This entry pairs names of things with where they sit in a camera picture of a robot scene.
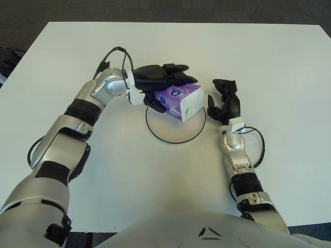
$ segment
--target silver robot arm segment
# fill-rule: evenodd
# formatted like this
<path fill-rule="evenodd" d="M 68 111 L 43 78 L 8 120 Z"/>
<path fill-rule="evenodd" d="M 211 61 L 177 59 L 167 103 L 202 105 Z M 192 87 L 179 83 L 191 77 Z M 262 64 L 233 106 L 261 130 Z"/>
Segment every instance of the silver robot arm segment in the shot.
<path fill-rule="evenodd" d="M 229 120 L 219 129 L 224 162 L 236 193 L 236 203 L 242 217 L 289 234 L 286 223 L 263 191 L 255 169 L 245 152 L 245 123 L 240 117 Z"/>
<path fill-rule="evenodd" d="M 71 230 L 68 183 L 81 173 L 88 158 L 86 141 L 94 124 L 116 96 L 134 96 L 138 104 L 136 95 L 141 93 L 134 86 L 130 69 L 126 75 L 130 89 L 117 68 L 106 69 L 87 82 L 44 136 L 33 154 L 31 174 L 16 186 L 0 210 L 2 247 L 64 245 Z"/>

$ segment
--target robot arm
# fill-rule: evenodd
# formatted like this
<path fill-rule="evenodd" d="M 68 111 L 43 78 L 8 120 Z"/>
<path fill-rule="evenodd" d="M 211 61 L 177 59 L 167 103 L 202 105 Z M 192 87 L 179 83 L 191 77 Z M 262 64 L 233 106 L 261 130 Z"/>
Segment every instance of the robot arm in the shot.
<path fill-rule="evenodd" d="M 245 122 L 240 117 L 240 101 L 236 96 L 235 81 L 213 80 L 216 89 L 222 94 L 224 105 L 214 106 L 208 96 L 208 114 L 215 120 L 227 124 L 219 129 L 220 146 L 224 162 L 236 194 L 237 209 L 242 217 L 289 234 L 286 223 L 272 203 L 245 152 Z"/>
<path fill-rule="evenodd" d="M 182 66 L 172 65 L 173 70 L 177 67 L 177 71 L 182 70 Z M 64 245 L 71 230 L 67 216 L 68 183 L 83 170 L 91 150 L 87 140 L 99 115 L 116 96 L 125 94 L 133 105 L 145 102 L 155 107 L 157 101 L 152 97 L 146 99 L 146 95 L 153 96 L 154 90 L 166 89 L 175 83 L 186 84 L 188 78 L 193 82 L 184 74 L 174 80 L 166 68 L 166 65 L 146 66 L 137 72 L 130 68 L 124 71 L 106 68 L 82 87 L 36 147 L 30 163 L 31 174 L 16 186 L 1 208 L 2 247 Z M 166 75 L 163 81 L 160 74 Z"/>

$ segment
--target floor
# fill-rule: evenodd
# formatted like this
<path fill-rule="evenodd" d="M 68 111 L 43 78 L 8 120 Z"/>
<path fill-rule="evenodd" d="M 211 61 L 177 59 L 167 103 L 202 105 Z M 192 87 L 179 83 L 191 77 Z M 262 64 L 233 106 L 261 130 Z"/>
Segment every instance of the floor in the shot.
<path fill-rule="evenodd" d="M 2 0 L 0 13 L 0 47 L 25 50 L 49 21 L 316 24 L 331 36 L 331 0 Z M 290 231 L 331 240 L 330 223 Z M 66 247 L 112 235 L 74 232 Z"/>

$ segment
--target purple tissue box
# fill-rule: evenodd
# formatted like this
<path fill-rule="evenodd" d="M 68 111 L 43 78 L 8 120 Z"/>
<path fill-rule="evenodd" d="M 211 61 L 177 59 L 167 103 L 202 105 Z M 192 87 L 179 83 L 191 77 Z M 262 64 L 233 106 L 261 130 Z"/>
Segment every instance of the purple tissue box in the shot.
<path fill-rule="evenodd" d="M 185 122 L 203 107 L 203 89 L 200 85 L 171 86 L 155 91 L 155 97 L 166 107 L 169 115 Z"/>

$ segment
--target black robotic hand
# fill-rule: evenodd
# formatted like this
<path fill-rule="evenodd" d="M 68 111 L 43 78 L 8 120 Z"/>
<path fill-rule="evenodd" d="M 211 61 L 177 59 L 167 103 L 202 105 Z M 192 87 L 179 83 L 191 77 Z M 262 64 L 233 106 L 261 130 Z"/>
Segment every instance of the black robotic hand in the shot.
<path fill-rule="evenodd" d="M 185 75 L 183 72 L 189 67 L 186 65 L 165 64 L 143 66 L 133 71 L 136 88 L 145 93 L 144 103 L 158 112 L 164 113 L 164 107 L 154 95 L 155 90 L 164 90 L 168 87 L 194 84 L 198 80 Z"/>
<path fill-rule="evenodd" d="M 215 107 L 214 100 L 211 95 L 208 95 L 208 115 L 214 120 L 218 120 L 223 125 L 229 122 L 229 119 L 240 117 L 240 101 L 236 95 L 236 81 L 224 79 L 214 79 L 215 88 L 222 94 L 222 108 Z"/>

